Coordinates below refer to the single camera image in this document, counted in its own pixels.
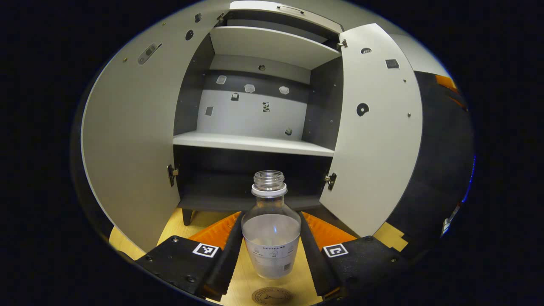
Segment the cabinet leg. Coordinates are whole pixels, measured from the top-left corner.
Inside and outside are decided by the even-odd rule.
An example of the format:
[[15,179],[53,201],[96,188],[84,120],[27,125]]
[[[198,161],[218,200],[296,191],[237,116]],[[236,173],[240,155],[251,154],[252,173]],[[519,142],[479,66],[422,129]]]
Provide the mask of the cabinet leg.
[[183,225],[191,224],[191,216],[193,215],[193,210],[182,208],[181,211],[183,213]]

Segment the round logo sticker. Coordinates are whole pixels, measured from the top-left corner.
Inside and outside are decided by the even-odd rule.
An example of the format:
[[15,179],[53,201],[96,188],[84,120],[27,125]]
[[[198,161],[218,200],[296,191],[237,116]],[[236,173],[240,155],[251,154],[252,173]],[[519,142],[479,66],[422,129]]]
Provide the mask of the round logo sticker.
[[251,295],[253,301],[260,305],[281,305],[291,300],[293,294],[278,287],[261,288]]

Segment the clear plastic bottle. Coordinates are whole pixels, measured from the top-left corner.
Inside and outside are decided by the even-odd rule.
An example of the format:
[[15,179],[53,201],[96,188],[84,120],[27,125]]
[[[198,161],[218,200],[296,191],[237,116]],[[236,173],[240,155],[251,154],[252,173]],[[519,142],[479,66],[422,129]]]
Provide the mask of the clear plastic bottle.
[[242,218],[242,234],[257,274],[280,278],[293,270],[300,237],[300,217],[284,202],[287,185],[280,171],[254,176],[257,204]]

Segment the drawer handle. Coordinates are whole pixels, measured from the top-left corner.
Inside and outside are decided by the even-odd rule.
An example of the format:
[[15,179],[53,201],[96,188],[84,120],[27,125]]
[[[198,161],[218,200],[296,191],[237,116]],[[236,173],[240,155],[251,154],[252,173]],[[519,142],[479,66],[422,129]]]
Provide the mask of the drawer handle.
[[294,9],[294,10],[297,10],[297,11],[299,11],[299,12],[300,12],[301,14],[304,14],[304,12],[303,12],[303,11],[301,11],[301,10],[299,10],[299,9],[296,9],[296,8],[292,8],[292,7],[287,7],[287,6],[285,6],[285,5],[280,5],[280,6],[278,6],[278,7],[277,7],[277,9],[281,9],[281,8],[289,8],[289,9]]

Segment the wooden floor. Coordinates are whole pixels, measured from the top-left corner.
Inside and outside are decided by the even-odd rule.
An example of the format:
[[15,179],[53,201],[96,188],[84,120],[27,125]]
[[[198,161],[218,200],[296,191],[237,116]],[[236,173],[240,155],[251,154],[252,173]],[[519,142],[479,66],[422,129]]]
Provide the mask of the wooden floor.
[[[185,226],[183,225],[182,210],[180,208],[176,208],[170,217],[170,220],[164,227],[163,233],[161,234],[157,244],[160,244],[172,235],[190,237],[205,227],[229,216],[232,213],[234,212],[195,212],[193,214],[191,225]],[[117,228],[113,228],[109,242],[114,248],[125,252],[134,260],[145,255],[141,249],[128,240],[121,232],[118,231]],[[221,302],[212,300],[209,301],[229,306],[257,305],[251,299],[251,294],[254,291],[264,287],[281,287],[289,290],[293,294],[293,298],[291,301],[289,301],[289,303],[283,305],[306,306],[322,301],[321,297],[317,296],[316,290],[313,286],[310,268],[308,267],[308,262],[306,261],[304,246],[300,241],[293,271],[286,277],[274,280],[261,278],[257,275],[257,273],[255,273],[245,243],[242,241],[238,261],[236,262],[236,268],[234,269],[234,274],[228,287],[228,293],[222,297]]]

